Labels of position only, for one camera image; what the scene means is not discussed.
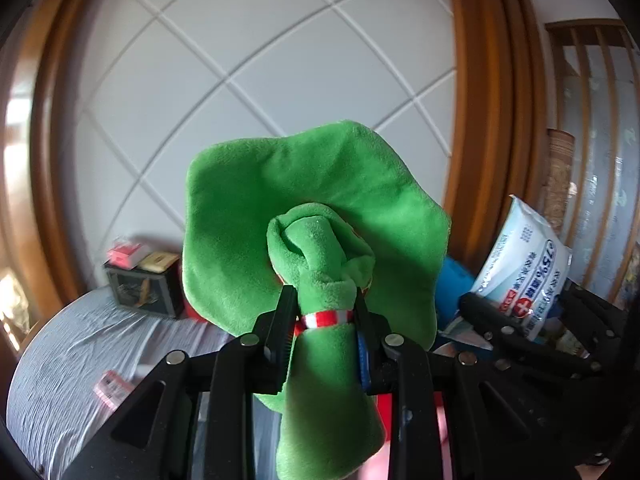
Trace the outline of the pink slim carton box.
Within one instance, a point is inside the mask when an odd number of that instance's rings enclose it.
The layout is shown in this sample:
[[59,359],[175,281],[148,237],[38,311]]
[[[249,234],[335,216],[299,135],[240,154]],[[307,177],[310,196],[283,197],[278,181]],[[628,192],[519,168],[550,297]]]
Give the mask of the pink slim carton box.
[[130,382],[126,382],[114,370],[108,370],[94,385],[93,391],[111,411],[115,411],[134,391],[134,386]]

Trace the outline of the white alcohol wipes pack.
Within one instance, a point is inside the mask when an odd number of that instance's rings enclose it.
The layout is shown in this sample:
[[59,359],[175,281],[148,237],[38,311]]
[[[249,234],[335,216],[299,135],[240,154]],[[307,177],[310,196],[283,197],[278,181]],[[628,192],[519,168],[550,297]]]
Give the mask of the white alcohol wipes pack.
[[551,224],[520,198],[512,198],[494,247],[471,292],[512,318],[529,340],[544,327],[567,278],[572,252]]

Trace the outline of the green plush hat toy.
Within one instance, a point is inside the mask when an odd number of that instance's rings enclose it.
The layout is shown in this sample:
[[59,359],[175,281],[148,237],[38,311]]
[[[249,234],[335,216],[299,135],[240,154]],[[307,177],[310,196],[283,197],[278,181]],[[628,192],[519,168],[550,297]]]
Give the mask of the green plush hat toy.
[[359,379],[358,297],[423,347],[450,222],[396,152],[358,122],[206,148],[186,174],[182,273],[193,309],[247,333],[284,286],[299,319],[288,376],[262,397],[281,415],[282,479],[343,479],[382,448]]

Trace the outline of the blue plastic storage bin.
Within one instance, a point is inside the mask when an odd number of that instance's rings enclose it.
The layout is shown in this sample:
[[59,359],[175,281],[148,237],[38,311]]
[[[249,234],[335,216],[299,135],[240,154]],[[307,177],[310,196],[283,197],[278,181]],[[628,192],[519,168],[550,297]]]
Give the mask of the blue plastic storage bin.
[[458,301],[469,292],[475,276],[457,260],[447,256],[442,264],[435,288],[437,326],[444,330],[459,312]]

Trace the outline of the dark green gift bag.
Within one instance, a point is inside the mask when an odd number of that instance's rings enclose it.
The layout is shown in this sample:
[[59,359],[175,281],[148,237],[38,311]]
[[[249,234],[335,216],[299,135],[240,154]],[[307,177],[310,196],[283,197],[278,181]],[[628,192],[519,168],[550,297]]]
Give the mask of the dark green gift bag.
[[160,273],[141,268],[126,270],[109,263],[104,263],[103,269],[120,306],[165,318],[180,318],[183,314],[178,261]]

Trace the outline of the gold small box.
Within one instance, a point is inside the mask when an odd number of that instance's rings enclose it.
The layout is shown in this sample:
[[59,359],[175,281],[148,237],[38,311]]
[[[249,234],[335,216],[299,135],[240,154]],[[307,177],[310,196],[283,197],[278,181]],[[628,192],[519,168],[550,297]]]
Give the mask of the gold small box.
[[178,262],[179,258],[180,256],[174,252],[150,252],[139,262],[137,268],[149,273],[162,274]]

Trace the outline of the pink red small box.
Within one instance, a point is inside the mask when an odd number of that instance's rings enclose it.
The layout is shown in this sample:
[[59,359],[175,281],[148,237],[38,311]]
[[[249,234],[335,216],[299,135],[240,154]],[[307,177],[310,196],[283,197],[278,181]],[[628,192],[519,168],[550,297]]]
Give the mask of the pink red small box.
[[111,266],[131,270],[150,253],[149,246],[136,242],[117,242],[107,251],[107,262]]

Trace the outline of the wooden door frame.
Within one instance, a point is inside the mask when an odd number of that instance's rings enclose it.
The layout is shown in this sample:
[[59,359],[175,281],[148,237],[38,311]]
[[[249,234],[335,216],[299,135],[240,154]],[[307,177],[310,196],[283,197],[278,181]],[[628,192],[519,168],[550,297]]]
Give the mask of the wooden door frame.
[[511,196],[538,205],[548,155],[544,56],[532,0],[451,0],[454,140],[448,252],[480,270]]

